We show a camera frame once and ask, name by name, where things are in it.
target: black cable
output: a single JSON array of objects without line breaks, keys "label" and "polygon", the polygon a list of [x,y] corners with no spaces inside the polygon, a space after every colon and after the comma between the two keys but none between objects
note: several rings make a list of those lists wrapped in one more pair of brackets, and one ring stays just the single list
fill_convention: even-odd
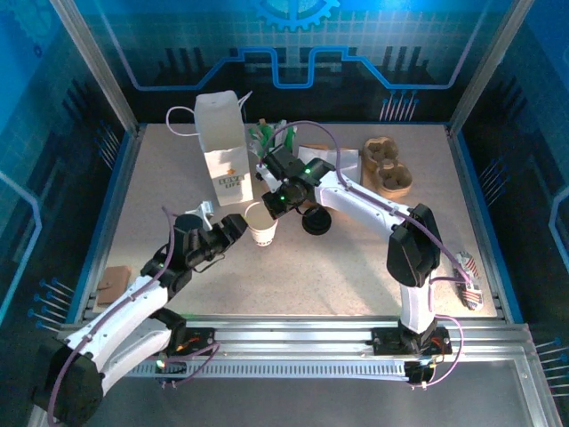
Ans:
[{"label": "black cable", "polygon": [[314,215],[316,212],[318,212],[318,207],[322,207],[322,206],[311,206],[309,207],[306,211],[301,212],[301,210],[298,208],[298,206],[296,206],[294,208],[294,210],[300,215],[300,216],[306,216],[306,217],[310,217],[312,215]]},{"label": "black cable", "polygon": [[196,273],[203,273],[204,271],[209,270],[211,267],[213,267],[213,265],[217,264],[219,261],[223,261],[223,260],[225,260],[225,254],[221,254],[219,259],[215,260],[214,262],[212,262],[211,264],[209,264],[208,266],[204,267],[201,270],[194,268],[194,271]]}]

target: gear logo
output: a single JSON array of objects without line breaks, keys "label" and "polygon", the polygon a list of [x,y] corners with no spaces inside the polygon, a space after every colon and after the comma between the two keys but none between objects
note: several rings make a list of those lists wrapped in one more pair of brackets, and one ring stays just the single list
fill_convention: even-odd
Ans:
[{"label": "gear logo", "polygon": [[338,0],[252,0],[257,16],[267,25],[275,24],[279,30],[297,28],[308,30],[319,25],[322,18],[330,18],[330,10],[340,6]]}]

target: blue wall panel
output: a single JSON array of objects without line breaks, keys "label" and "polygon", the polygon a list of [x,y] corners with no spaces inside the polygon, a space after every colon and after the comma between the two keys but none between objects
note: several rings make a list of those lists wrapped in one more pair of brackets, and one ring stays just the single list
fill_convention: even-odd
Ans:
[{"label": "blue wall panel", "polygon": [[[565,0],[535,0],[463,129],[524,320],[537,343],[560,336],[564,345],[569,341],[568,19]],[[556,402],[569,420],[567,400]]]},{"label": "blue wall panel", "polygon": [[33,314],[40,280],[75,288],[124,131],[48,0],[0,1],[0,63],[0,413],[21,426],[37,345],[61,319]]},{"label": "blue wall panel", "polygon": [[191,105],[198,93],[226,89],[253,90],[252,120],[385,120],[381,109],[384,102],[395,105],[393,95],[409,107],[393,121],[444,121],[509,4],[79,2],[135,114],[146,122],[163,122],[169,106]]}]

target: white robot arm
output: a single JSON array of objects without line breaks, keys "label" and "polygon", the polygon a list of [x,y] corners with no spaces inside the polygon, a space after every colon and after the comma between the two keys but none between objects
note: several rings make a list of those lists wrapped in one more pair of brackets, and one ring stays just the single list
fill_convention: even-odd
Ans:
[{"label": "white robot arm", "polygon": [[[389,241],[388,270],[401,284],[403,308],[396,353],[392,352],[393,347],[382,353],[382,342],[379,349],[374,342],[374,354],[420,355],[428,349],[437,322],[430,308],[432,294],[426,278],[438,266],[440,252],[394,212],[408,212],[438,236],[432,212],[424,205],[410,209],[383,199],[343,177],[360,195],[349,191],[338,180],[334,166],[319,158],[304,165],[284,146],[273,150],[264,161],[265,165],[258,166],[257,177],[269,185],[270,192],[263,195],[263,201],[274,218],[311,200],[348,214]],[[370,200],[381,200],[389,209],[379,209]],[[328,214],[322,207],[319,209]],[[55,393],[54,415],[68,425],[82,425],[94,414],[107,391],[142,360],[160,352],[166,357],[184,354],[180,347],[188,342],[186,321],[164,306],[191,280],[197,265],[223,254],[247,228],[241,215],[228,215],[213,226],[209,223],[211,215],[211,203],[203,202],[195,211],[177,217],[173,241],[155,253],[125,294],[65,342],[53,339],[41,346],[34,375],[35,404],[47,410]],[[169,263],[163,253],[165,248],[172,251]],[[150,284],[160,270],[164,274]],[[189,348],[188,352],[196,350],[200,349]],[[62,367],[73,352],[76,357],[55,390],[56,378],[61,377]]]},{"label": "white robot arm", "polygon": [[[147,262],[128,290],[88,325],[69,335],[65,342],[52,339],[40,347],[36,358],[33,402],[49,410],[53,393],[54,415],[67,425],[83,425],[107,391],[142,360],[162,352],[166,357],[202,350],[211,338],[200,332],[199,343],[188,343],[196,331],[186,320],[164,306],[190,280],[202,262],[225,253],[246,231],[239,214],[228,215],[211,225],[211,202],[176,218],[173,241],[160,248]],[[164,249],[172,253],[166,262]],[[158,271],[164,273],[149,283]],[[55,386],[62,367],[68,365],[60,386]]]},{"label": "white robot arm", "polygon": [[[339,181],[333,165],[319,158],[304,165],[285,147],[272,150],[263,162],[257,166],[257,178],[268,184],[270,192],[263,196],[263,200],[274,218],[310,200],[349,215],[388,240],[388,270],[400,283],[401,289],[402,340],[413,353],[420,353],[428,347],[437,322],[432,286],[425,279],[438,266],[440,252],[422,233],[394,212],[413,214],[415,218],[424,220],[438,236],[432,212],[424,205],[411,209],[387,200],[343,176],[349,186],[346,188]],[[350,187],[367,198],[380,200],[391,211],[380,209]]]}]

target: white bag handle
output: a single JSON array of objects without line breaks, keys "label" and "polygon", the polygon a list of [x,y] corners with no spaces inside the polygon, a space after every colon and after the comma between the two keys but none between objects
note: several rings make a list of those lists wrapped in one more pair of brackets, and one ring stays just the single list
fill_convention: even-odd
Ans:
[{"label": "white bag handle", "polygon": [[[239,101],[237,101],[237,105],[239,106],[240,109],[243,108],[243,106],[245,105],[245,102],[249,99],[251,94],[252,94],[252,91],[250,91],[243,98],[241,98]],[[170,113],[172,113],[175,109],[184,109],[186,111],[189,111],[193,115],[196,114],[196,113],[194,113],[193,109],[191,109],[189,107],[184,107],[183,105],[177,105],[175,107],[171,107],[170,109],[168,109],[168,111],[166,112],[166,126],[168,126],[168,129],[170,130],[170,132],[172,132],[174,135],[178,135],[178,136],[198,136],[199,133],[179,133],[179,132],[176,132],[172,129],[172,127],[170,126]]]}]

